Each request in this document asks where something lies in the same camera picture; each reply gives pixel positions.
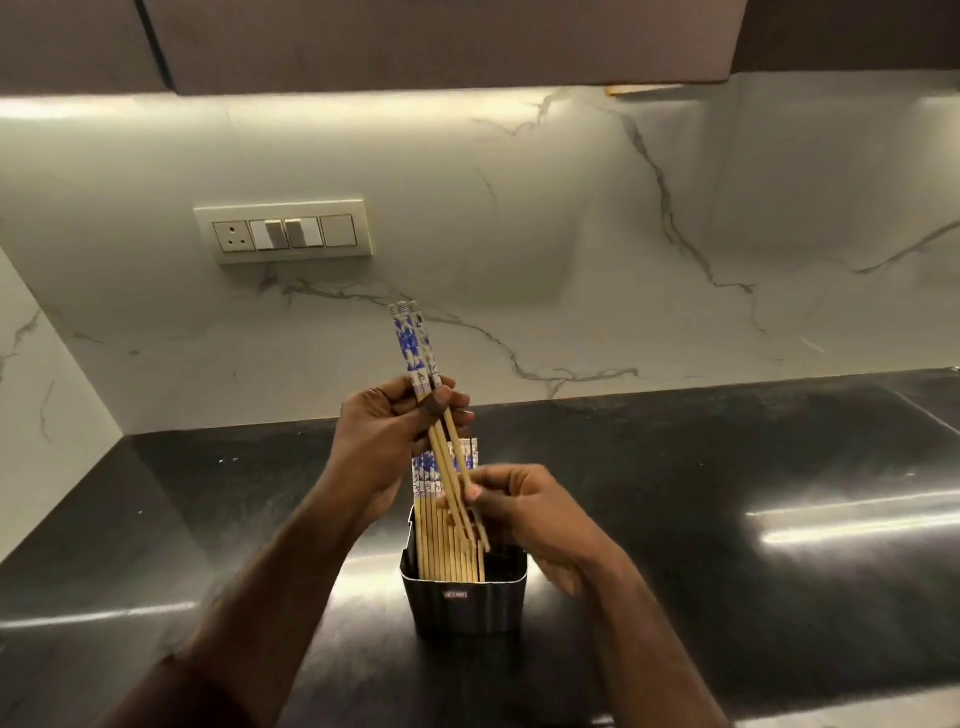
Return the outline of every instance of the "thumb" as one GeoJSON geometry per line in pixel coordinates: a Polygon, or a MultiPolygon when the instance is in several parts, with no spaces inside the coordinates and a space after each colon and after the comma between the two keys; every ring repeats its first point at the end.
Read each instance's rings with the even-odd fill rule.
{"type": "Polygon", "coordinates": [[[481,516],[490,516],[492,519],[513,524],[516,499],[500,491],[489,491],[476,483],[470,483],[464,489],[464,500],[467,505],[481,516]]]}
{"type": "Polygon", "coordinates": [[[429,397],[418,403],[405,415],[397,418],[400,426],[403,427],[411,440],[416,440],[419,435],[422,435],[425,430],[444,415],[452,399],[452,389],[446,385],[437,387],[430,393],[429,397]]]}

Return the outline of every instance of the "bundle of chopsticks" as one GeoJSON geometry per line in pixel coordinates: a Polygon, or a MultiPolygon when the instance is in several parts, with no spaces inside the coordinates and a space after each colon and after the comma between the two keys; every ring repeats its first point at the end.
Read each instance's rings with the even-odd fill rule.
{"type": "MultiPolygon", "coordinates": [[[[443,381],[430,345],[423,314],[416,301],[390,306],[396,338],[407,362],[417,401],[425,400],[443,381]]],[[[417,568],[428,581],[486,581],[484,553],[490,551],[487,529],[480,515],[468,510],[462,486],[476,465],[476,440],[461,440],[450,410],[429,430],[430,451],[414,460],[414,527],[417,568]],[[461,482],[458,473],[463,477],[461,482]],[[446,511],[438,508],[440,495],[446,511]]]]}

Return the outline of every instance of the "wrist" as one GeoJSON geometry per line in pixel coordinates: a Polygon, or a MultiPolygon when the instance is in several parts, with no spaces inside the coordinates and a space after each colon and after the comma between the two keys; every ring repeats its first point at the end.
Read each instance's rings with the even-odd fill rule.
{"type": "Polygon", "coordinates": [[[606,535],[604,539],[578,569],[588,591],[602,601],[608,595],[635,591],[637,586],[646,589],[643,577],[627,552],[606,535]]]}
{"type": "Polygon", "coordinates": [[[296,520],[313,534],[318,548],[349,551],[364,507],[348,483],[327,469],[303,500],[296,520]]]}

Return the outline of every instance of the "power socket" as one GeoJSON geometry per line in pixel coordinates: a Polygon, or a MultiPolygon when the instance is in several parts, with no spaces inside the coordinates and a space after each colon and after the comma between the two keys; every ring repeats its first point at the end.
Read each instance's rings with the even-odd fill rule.
{"type": "Polygon", "coordinates": [[[236,221],[232,223],[214,223],[213,231],[217,233],[220,248],[224,253],[252,253],[253,235],[247,223],[236,221]]]}

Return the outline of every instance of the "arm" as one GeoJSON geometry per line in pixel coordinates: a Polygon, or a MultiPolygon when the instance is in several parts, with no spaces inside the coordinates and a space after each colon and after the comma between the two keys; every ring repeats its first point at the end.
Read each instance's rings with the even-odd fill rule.
{"type": "MultiPolygon", "coordinates": [[[[349,398],[320,481],[177,653],[101,722],[106,728],[276,723],[353,544],[393,504],[453,380],[416,404],[398,377],[349,398]]],[[[473,415],[458,409],[457,426],[473,415]]]]}
{"type": "Polygon", "coordinates": [[[630,557],[546,468],[494,465],[471,476],[468,503],[584,599],[619,728],[730,725],[630,557]]]}

